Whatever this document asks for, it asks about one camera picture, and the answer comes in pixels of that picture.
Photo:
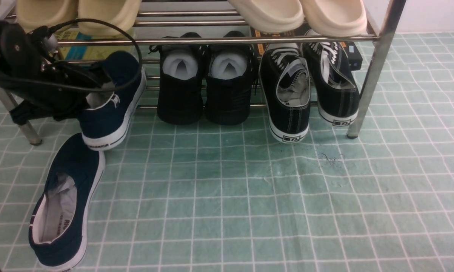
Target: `navy blue canvas shoe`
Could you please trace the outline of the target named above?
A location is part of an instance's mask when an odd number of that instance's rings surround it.
[[[56,154],[29,225],[29,243],[47,270],[65,271],[83,259],[89,202],[105,164],[104,153],[90,150],[80,133]]]
[[[115,86],[127,83],[135,75],[139,62],[131,54],[117,51],[98,63]],[[89,108],[77,117],[84,143],[92,150],[110,150],[126,137],[132,114],[146,88],[145,71],[130,88],[116,93],[90,93]]]

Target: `tile floor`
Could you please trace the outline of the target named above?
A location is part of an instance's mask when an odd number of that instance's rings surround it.
[[[396,36],[358,139],[311,116],[309,137],[284,145],[266,110],[235,127],[137,112],[106,153],[76,271],[454,272],[454,33]],[[80,131],[34,124],[39,147],[0,104],[4,271],[42,271],[29,217],[55,151]]]

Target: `electric cord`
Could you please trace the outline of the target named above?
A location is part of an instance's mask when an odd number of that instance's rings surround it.
[[[90,23],[97,23],[101,24],[104,26],[108,26],[109,28],[112,28],[119,33],[121,33],[123,36],[125,36],[128,40],[132,42],[132,45],[135,47],[135,50],[137,51],[138,54],[138,59],[139,64],[138,64],[138,69],[135,73],[135,76],[128,81],[127,83],[115,87],[115,88],[84,88],[84,87],[77,87],[77,86],[72,86],[72,85],[65,85],[65,84],[60,84],[60,83],[53,83],[49,81],[42,81],[42,80],[33,80],[33,79],[21,79],[18,77],[12,77],[12,76],[0,76],[0,82],[10,82],[10,83],[19,83],[19,84],[24,84],[24,85],[29,85],[29,86],[44,86],[44,87],[53,87],[53,88],[60,88],[63,91],[75,91],[77,93],[111,93],[111,92],[117,92],[117,91],[122,91],[125,88],[128,88],[132,84],[134,84],[138,78],[141,77],[141,71],[142,71],[142,65],[141,65],[141,60],[143,56],[141,55],[141,50],[138,46],[138,43],[136,40],[130,36],[130,34],[126,33],[122,29],[118,28],[117,26],[110,24],[108,22],[104,22],[101,20],[97,19],[75,19],[75,20],[70,20],[68,22],[61,23],[56,26],[52,26],[49,28],[48,32],[49,35],[53,35],[56,31],[60,30],[61,28],[75,24],[75,23],[80,23],[80,22],[90,22]]]

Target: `slipper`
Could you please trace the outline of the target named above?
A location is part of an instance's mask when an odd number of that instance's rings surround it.
[[[266,33],[286,32],[304,22],[299,0],[228,0],[250,26]]]
[[[98,19],[128,31],[135,24],[141,0],[79,0],[78,17]],[[120,33],[96,23],[79,23],[81,33],[90,36],[117,36]]]
[[[20,0],[16,4],[16,15],[25,32],[39,26],[51,27],[76,19],[77,0]]]
[[[358,36],[366,32],[363,0],[300,0],[309,26],[332,37]]]

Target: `shoe rack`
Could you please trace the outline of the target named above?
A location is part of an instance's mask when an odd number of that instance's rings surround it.
[[[171,2],[180,2],[180,0],[172,0]],[[361,100],[359,104],[359,113],[358,117],[353,124],[350,125],[348,129],[348,138],[355,139],[358,137],[360,129],[365,120],[365,116],[373,97],[377,82],[381,75],[382,68],[385,64],[385,60],[391,47],[391,42],[394,37],[394,33],[398,26],[398,22],[401,18],[403,8],[405,6],[406,0],[390,0],[386,17],[383,25],[380,27],[379,31],[376,31],[370,21],[368,14],[368,25],[366,32],[367,34],[351,37],[351,38],[335,38],[335,37],[306,37],[306,36],[294,36],[294,37],[245,37],[245,38],[164,38],[164,39],[137,39],[139,45],[175,45],[175,44],[198,44],[198,45],[211,45],[215,43],[249,43],[249,44],[259,44],[259,43],[313,43],[313,42],[336,42],[336,41],[372,41],[375,45],[375,50],[371,58],[371,63],[368,67],[365,81],[361,89]],[[152,26],[248,26],[248,24],[243,19],[225,19],[225,17],[239,16],[238,12],[235,10],[223,10],[223,11],[148,11],[138,13],[138,18],[141,18],[141,21],[135,23],[137,28],[145,28]],[[148,17],[161,17],[165,18],[161,21],[148,21]],[[175,17],[215,17],[219,18],[218,20],[187,20],[187,21],[177,21]],[[15,19],[15,15],[9,15],[6,19]],[[107,45],[132,45],[130,41],[125,40],[75,40],[75,41],[59,41],[60,46],[107,46]],[[73,63],[77,64],[91,64],[95,60],[77,60]],[[159,60],[142,60],[143,64],[159,64]],[[160,78],[159,75],[149,75],[147,79],[157,81]],[[147,91],[157,91],[159,90],[158,86],[148,86]],[[3,102],[7,110],[11,110],[17,105],[17,102],[14,100],[13,96],[5,90],[0,89],[0,100]],[[317,102],[312,102],[313,106],[317,106]],[[252,107],[265,107],[265,104],[252,104]],[[155,109],[156,105],[139,105],[138,109]],[[20,126],[21,131],[27,137],[28,141],[32,145],[41,144],[42,140],[34,128],[30,124]]]

